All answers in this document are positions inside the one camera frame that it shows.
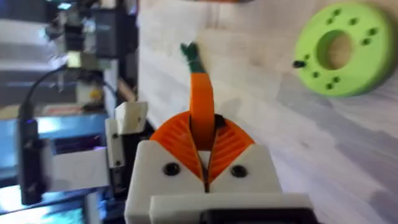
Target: black cable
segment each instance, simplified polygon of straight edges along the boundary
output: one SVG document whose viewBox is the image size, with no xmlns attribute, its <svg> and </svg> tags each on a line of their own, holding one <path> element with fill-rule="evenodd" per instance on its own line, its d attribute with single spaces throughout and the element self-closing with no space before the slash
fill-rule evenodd
<svg viewBox="0 0 398 224">
<path fill-rule="evenodd" d="M 67 69 L 67 66 L 66 66 L 66 65 L 63 65 L 63 66 L 61 66 L 60 68 L 58 68 L 58 69 L 56 69 L 56 70 L 53 70 L 53 71 L 51 71 L 51 72 L 48 72 L 48 73 L 46 73 L 45 75 L 43 75 L 42 77 L 40 77 L 40 78 L 31 86 L 31 88 L 29 89 L 29 91 L 28 91 L 28 93 L 27 93 L 27 95 L 26 95 L 26 97 L 25 97 L 25 100 L 24 100 L 24 102 L 23 102 L 23 105 L 26 105 L 27 103 L 30 102 L 30 100 L 32 99 L 32 96 L 33 96 L 34 91 L 35 91 L 36 88 L 40 85 L 40 83 L 42 83 L 42 81 L 44 81 L 44 80 L 47 79 L 48 77 L 51 77 L 52 75 L 56 74 L 57 72 L 60 72 L 60 71 L 66 70 L 66 69 Z"/>
</svg>

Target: white plastic part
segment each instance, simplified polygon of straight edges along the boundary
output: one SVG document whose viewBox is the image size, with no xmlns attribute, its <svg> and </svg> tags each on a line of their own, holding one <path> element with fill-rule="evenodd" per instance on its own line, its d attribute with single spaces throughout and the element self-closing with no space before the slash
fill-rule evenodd
<svg viewBox="0 0 398 224">
<path fill-rule="evenodd" d="M 197 224 L 200 214 L 217 208 L 313 208 L 302 194 L 206 194 L 153 196 L 152 224 Z"/>
<path fill-rule="evenodd" d="M 237 178 L 231 168 L 241 165 L 248 175 Z M 268 149 L 253 144 L 232 162 L 210 185 L 211 193 L 279 193 L 282 188 Z"/>
<path fill-rule="evenodd" d="M 43 151 L 48 192 L 89 189 L 109 185 L 106 149 L 53 155 L 50 143 Z"/>
<path fill-rule="evenodd" d="M 167 176 L 163 168 L 177 163 L 180 173 Z M 150 223 L 150 200 L 155 195 L 205 195 L 203 182 L 156 141 L 138 145 L 124 217 L 128 224 Z"/>
<path fill-rule="evenodd" d="M 140 133 L 145 128 L 148 112 L 146 102 L 124 102 L 115 109 L 119 134 Z"/>
<path fill-rule="evenodd" d="M 123 143 L 118 136 L 118 122 L 115 119 L 105 120 L 106 146 L 108 152 L 108 165 L 110 168 L 122 167 L 125 165 Z"/>
</svg>

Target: blurry background machinery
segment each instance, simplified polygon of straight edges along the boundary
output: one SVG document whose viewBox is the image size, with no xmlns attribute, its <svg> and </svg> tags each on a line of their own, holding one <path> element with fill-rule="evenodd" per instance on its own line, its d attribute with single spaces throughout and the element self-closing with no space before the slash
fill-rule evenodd
<svg viewBox="0 0 398 224">
<path fill-rule="evenodd" d="M 120 163 L 117 169 L 114 169 L 115 163 L 108 166 L 108 160 L 101 163 L 109 182 L 87 186 L 84 190 L 73 190 L 73 186 L 58 189 L 67 191 L 46 193 L 40 203 L 20 203 L 21 199 L 24 201 L 23 192 L 35 190 L 29 185 L 18 186 L 18 182 L 26 182 L 23 179 L 28 175 L 17 174 L 18 167 L 21 171 L 17 157 L 20 161 L 24 157 L 28 161 L 35 158 L 18 154 L 15 151 L 18 144 L 13 140 L 18 132 L 15 118 L 29 88 L 45 72 L 66 65 L 68 69 L 58 71 L 36 88 L 30 114 L 37 120 L 33 134 L 38 139 L 48 140 L 43 141 L 43 145 L 32 146 L 42 149 L 49 146 L 47 148 L 55 155 L 83 153 L 107 157 L 107 153 L 103 154 L 106 152 L 105 119 L 114 118 L 115 107 L 123 101 L 134 104 L 137 98 L 138 29 L 134 1 L 0 1 L 0 17 L 4 18 L 0 19 L 0 26 L 9 31 L 0 35 L 0 44 L 5 46 L 1 54 L 4 60 L 0 63 L 0 78 L 4 81 L 0 92 L 7 96 L 0 100 L 0 127 L 6 130 L 0 136 L 4 143 L 1 151 L 4 162 L 0 167 L 0 220 L 21 219 L 24 213 L 37 214 L 31 217 L 40 218 L 60 210 L 83 209 L 67 213 L 82 215 L 85 223 L 96 223 L 98 217 L 105 223 L 109 220 L 123 222 L 135 148 L 141 139 L 147 139 L 152 133 L 145 116 L 140 122 L 144 132 L 117 135 L 119 143 L 131 149 L 123 152 L 127 158 L 125 163 Z M 55 156 L 54 159 L 62 161 L 64 158 Z M 37 162 L 45 164 L 42 159 Z M 26 170 L 37 168 L 31 165 L 23 163 Z M 66 204 L 70 202 L 74 206 L 68 210 Z M 90 219 L 92 211 L 97 214 Z M 22 223 L 38 221 L 21 220 Z"/>
</svg>

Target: orange plastic part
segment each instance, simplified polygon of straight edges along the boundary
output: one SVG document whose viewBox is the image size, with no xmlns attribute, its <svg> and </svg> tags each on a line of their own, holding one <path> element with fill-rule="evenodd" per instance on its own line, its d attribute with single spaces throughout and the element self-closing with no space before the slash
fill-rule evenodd
<svg viewBox="0 0 398 224">
<path fill-rule="evenodd" d="M 210 151 L 215 137 L 213 87 L 207 73 L 191 74 L 191 131 L 198 150 Z"/>
<path fill-rule="evenodd" d="M 224 119 L 226 126 L 217 130 L 215 144 L 211 151 L 208 182 L 215 180 L 245 149 L 254 144 L 238 125 Z"/>
<path fill-rule="evenodd" d="M 201 160 L 189 128 L 190 112 L 170 118 L 151 137 L 159 142 L 176 159 L 184 164 L 199 179 L 203 180 Z"/>
<path fill-rule="evenodd" d="M 170 118 L 150 138 L 206 183 L 215 180 L 254 141 L 232 121 L 215 127 L 213 87 L 206 73 L 191 74 L 190 110 Z M 198 150 L 211 151 L 205 180 Z"/>
</svg>

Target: black component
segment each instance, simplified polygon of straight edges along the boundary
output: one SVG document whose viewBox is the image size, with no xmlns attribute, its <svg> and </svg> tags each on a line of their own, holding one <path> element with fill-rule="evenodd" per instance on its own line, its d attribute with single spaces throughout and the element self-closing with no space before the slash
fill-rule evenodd
<svg viewBox="0 0 398 224">
<path fill-rule="evenodd" d="M 137 146 L 142 140 L 148 140 L 154 133 L 152 126 L 146 122 L 145 130 L 138 134 L 123 134 L 120 136 L 123 142 L 125 165 L 111 170 L 111 191 L 113 198 L 125 201 L 130 186 L 132 169 L 136 160 Z"/>
<path fill-rule="evenodd" d="M 245 178 L 248 175 L 248 170 L 242 165 L 235 165 L 231 168 L 231 174 L 237 178 Z"/>
<path fill-rule="evenodd" d="M 216 114 L 215 117 L 216 129 L 223 128 L 226 126 L 225 119 L 222 115 Z"/>
<path fill-rule="evenodd" d="M 166 166 L 163 167 L 163 172 L 167 176 L 175 176 L 175 175 L 179 174 L 180 171 L 181 171 L 180 166 L 178 164 L 176 164 L 175 162 L 168 163 L 168 164 L 166 164 Z"/>
<path fill-rule="evenodd" d="M 83 35 L 83 26 L 64 25 L 65 45 L 67 50 L 83 51 L 85 36 Z"/>
<path fill-rule="evenodd" d="M 105 104 L 103 102 L 87 103 L 82 107 L 86 113 L 95 113 L 105 111 Z"/>
<path fill-rule="evenodd" d="M 296 61 L 293 62 L 293 67 L 294 67 L 294 68 L 303 68 L 303 67 L 305 67 L 306 65 L 307 65 L 307 64 L 306 64 L 305 62 L 299 61 L 299 60 L 296 60 Z"/>
<path fill-rule="evenodd" d="M 33 106 L 30 103 L 23 104 L 19 109 L 16 128 L 18 184 L 21 187 L 23 205 L 41 202 L 45 192 L 41 165 L 43 145 L 39 139 L 37 121 L 32 117 Z"/>
<path fill-rule="evenodd" d="M 201 224 L 318 224 L 309 208 L 217 209 L 201 215 Z"/>
<path fill-rule="evenodd" d="M 100 145 L 101 134 L 54 140 L 56 154 L 90 151 Z"/>
<path fill-rule="evenodd" d="M 125 59 L 131 51 L 127 29 L 134 27 L 129 24 L 129 16 L 124 7 L 110 9 L 93 9 L 96 22 L 96 55 L 99 58 Z"/>
</svg>

